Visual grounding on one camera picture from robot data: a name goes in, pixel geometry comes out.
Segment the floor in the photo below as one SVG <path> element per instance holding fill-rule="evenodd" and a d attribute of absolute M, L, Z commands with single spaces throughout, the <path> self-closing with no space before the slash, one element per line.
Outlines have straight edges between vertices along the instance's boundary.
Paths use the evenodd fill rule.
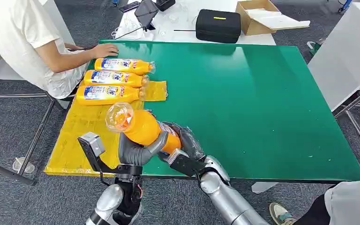
<path fill-rule="evenodd" d="M 340 19 L 335 12 L 336 1 L 275 0 L 286 15 L 299 20 L 311 20 L 311 27 L 279 31 L 274 35 L 278 45 L 296 45 L 306 61 L 310 60 L 306 42 L 329 34 Z M 109 38 L 118 26 L 120 15 L 109 0 L 56 0 L 65 22 L 78 45 L 90 46 L 99 38 Z M 25 81 L 0 80 L 0 94 L 34 93 L 38 88 Z M 48 106 L 47 98 L 0 99 L 0 165 L 11 169 L 14 157 L 25 154 L 34 132 Z M 360 109 L 353 110 L 360 123 Z M 59 134 L 66 112 L 53 109 L 49 122 L 31 158 L 36 171 L 30 175 L 35 186 L 26 186 L 0 176 L 0 225 L 84 224 L 96 201 L 105 189 L 97 178 L 48 176 L 46 165 Z M 360 163 L 360 138 L 347 117 L 338 123 Z M 233 186 L 248 199 L 267 221 L 270 202 L 283 204 L 294 217 L 305 213 L 312 201 L 330 185 L 280 183 L 272 189 L 255 194 L 252 180 L 233 180 Z M 222 225 L 223 220 L 193 180 L 145 180 L 145 212 L 136 224 Z"/>

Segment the green table mat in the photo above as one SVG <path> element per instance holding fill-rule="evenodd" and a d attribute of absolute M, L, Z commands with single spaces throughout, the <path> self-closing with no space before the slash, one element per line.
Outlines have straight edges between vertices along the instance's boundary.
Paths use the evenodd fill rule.
<path fill-rule="evenodd" d="M 190 127 L 231 177 L 360 180 L 360 166 L 295 46 L 115 42 L 118 58 L 154 61 L 160 121 Z M 153 158 L 144 175 L 181 175 Z"/>

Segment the orange bottle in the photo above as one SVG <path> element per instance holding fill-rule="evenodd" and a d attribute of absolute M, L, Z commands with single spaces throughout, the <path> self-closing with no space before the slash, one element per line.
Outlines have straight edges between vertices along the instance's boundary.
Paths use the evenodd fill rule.
<path fill-rule="evenodd" d="M 150 145 L 163 131 L 169 132 L 168 139 L 162 151 L 172 154 L 181 148 L 180 138 L 168 125 L 161 123 L 146 110 L 133 110 L 126 102 L 115 103 L 108 109 L 105 124 L 113 132 L 123 132 L 130 140 L 141 145 Z"/>
<path fill-rule="evenodd" d="M 75 98 L 81 105 L 111 105 L 144 100 L 144 88 L 128 86 L 80 86 Z"/>
<path fill-rule="evenodd" d="M 83 77 L 86 85 L 124 85 L 133 88 L 145 86 L 149 80 L 148 75 L 139 76 L 133 73 L 109 70 L 88 70 Z"/>
<path fill-rule="evenodd" d="M 155 72 L 154 62 L 144 62 L 143 60 L 129 59 L 96 59 L 94 63 L 95 70 L 114 70 L 118 72 L 129 72 L 137 75 Z"/>

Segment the sneaker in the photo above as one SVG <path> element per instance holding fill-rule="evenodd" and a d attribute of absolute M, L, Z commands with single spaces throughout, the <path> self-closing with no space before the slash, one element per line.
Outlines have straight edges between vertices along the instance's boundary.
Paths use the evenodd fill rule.
<path fill-rule="evenodd" d="M 288 210 L 276 202 L 271 203 L 269 209 L 271 217 L 277 225 L 292 225 L 296 222 Z"/>

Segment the white t-shirt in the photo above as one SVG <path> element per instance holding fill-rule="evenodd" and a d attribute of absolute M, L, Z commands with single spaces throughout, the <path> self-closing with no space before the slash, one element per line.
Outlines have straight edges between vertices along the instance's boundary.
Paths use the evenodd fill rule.
<path fill-rule="evenodd" d="M 59 31 L 38 0 L 0 0 L 0 55 L 22 78 L 54 98 L 67 97 L 80 82 L 81 67 L 54 73 L 35 48 L 55 41 L 61 54 L 68 51 Z"/>
<path fill-rule="evenodd" d="M 360 225 L 360 181 L 341 182 L 325 193 L 329 225 Z"/>

